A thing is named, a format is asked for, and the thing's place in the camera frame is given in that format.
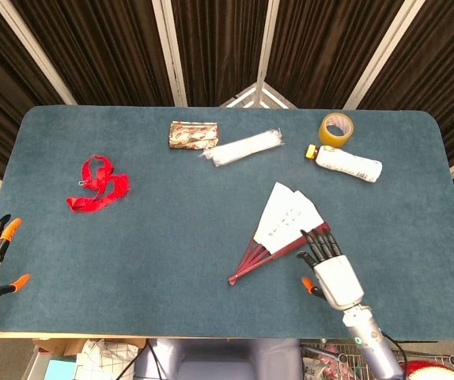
red lanyard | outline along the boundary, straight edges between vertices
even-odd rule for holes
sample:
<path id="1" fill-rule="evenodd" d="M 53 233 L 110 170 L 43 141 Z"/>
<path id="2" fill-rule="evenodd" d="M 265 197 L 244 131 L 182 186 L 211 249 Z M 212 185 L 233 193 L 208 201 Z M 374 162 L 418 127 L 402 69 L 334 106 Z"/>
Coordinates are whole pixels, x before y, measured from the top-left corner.
<path id="1" fill-rule="evenodd" d="M 104 166 L 97 170 L 96 178 L 92 179 L 90 172 L 90 162 L 93 159 L 101 160 Z M 81 169 L 83 180 L 79 182 L 84 188 L 89 188 L 97 191 L 93 198 L 81 197 L 67 198 L 67 204 L 73 212 L 92 212 L 100 210 L 102 207 L 109 205 L 111 202 L 123 198 L 129 190 L 129 177 L 125 173 L 112 175 L 113 165 L 107 157 L 93 154 L 84 164 Z M 113 182 L 113 191 L 106 196 L 102 196 L 106 189 L 106 184 Z"/>

white fan paper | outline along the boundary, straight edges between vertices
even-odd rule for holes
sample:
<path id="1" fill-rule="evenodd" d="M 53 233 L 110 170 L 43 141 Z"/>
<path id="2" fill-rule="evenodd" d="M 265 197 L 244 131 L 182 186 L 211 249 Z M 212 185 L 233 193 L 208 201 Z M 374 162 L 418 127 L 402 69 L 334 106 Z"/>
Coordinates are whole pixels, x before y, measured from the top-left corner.
<path id="1" fill-rule="evenodd" d="M 276 182 L 253 240 L 273 254 L 300 238 L 301 230 L 309 232 L 321 224 L 323 219 L 311 200 Z"/>

tape roll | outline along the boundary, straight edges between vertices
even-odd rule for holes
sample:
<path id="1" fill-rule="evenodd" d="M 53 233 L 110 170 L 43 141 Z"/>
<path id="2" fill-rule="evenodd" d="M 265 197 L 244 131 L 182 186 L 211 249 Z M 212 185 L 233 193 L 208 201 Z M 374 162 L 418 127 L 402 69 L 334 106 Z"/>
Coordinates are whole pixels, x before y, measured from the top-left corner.
<path id="1" fill-rule="evenodd" d="M 333 135 L 327 129 L 328 126 L 335 126 L 339 128 L 343 135 Z M 339 112 L 333 112 L 325 116 L 319 128 L 319 140 L 323 145 L 329 145 L 333 148 L 342 147 L 354 133 L 354 123 L 347 115 Z"/>

bottle label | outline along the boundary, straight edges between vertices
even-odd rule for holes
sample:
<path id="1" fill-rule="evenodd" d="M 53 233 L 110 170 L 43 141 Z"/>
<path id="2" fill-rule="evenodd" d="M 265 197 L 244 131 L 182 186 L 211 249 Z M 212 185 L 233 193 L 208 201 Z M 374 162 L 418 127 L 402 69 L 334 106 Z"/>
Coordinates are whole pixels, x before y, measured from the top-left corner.
<path id="1" fill-rule="evenodd" d="M 320 148 L 316 163 L 324 168 L 347 173 L 368 182 L 375 182 L 382 171 L 380 161 L 354 156 L 331 146 Z"/>

snack package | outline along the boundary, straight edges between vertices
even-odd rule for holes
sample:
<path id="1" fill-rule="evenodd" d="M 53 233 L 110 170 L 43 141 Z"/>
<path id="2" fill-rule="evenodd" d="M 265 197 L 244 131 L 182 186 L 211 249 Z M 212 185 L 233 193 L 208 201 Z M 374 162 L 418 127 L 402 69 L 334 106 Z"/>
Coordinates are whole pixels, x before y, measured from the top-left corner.
<path id="1" fill-rule="evenodd" d="M 217 123 L 173 121 L 169 131 L 169 146 L 175 149 L 209 149 L 218 144 Z"/>
<path id="2" fill-rule="evenodd" d="M 330 352 L 338 352 L 335 344 L 327 343 L 323 349 Z M 323 376 L 326 380 L 357 380 L 357 377 L 347 364 L 340 364 L 335 359 L 325 355 L 318 355 L 318 358 L 325 365 Z"/>
<path id="3" fill-rule="evenodd" d="M 322 380 L 322 372 L 325 369 L 325 364 L 323 364 L 318 359 L 312 358 L 303 358 L 303 363 L 305 364 L 305 380 Z"/>

